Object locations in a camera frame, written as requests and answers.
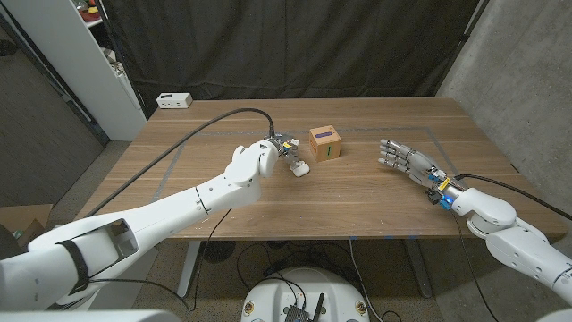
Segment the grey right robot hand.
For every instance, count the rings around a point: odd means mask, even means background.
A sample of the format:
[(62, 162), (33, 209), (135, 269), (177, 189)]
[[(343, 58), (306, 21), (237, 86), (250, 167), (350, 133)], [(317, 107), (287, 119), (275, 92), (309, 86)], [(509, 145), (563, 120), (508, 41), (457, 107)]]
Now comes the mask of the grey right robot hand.
[(447, 174), (431, 157), (422, 152), (396, 140), (381, 139), (380, 143), (381, 157), (378, 161), (382, 165), (407, 174), (412, 181), (427, 188), (432, 188), (446, 179)]

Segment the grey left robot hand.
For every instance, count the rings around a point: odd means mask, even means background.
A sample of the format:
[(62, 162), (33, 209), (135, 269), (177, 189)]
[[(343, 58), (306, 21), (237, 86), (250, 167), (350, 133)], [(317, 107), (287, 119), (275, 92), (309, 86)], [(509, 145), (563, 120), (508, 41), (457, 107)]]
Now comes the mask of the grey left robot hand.
[(299, 159), (299, 143), (289, 134), (276, 133), (269, 139), (278, 149), (279, 156), (290, 166), (295, 176), (301, 177), (309, 173), (309, 165)]

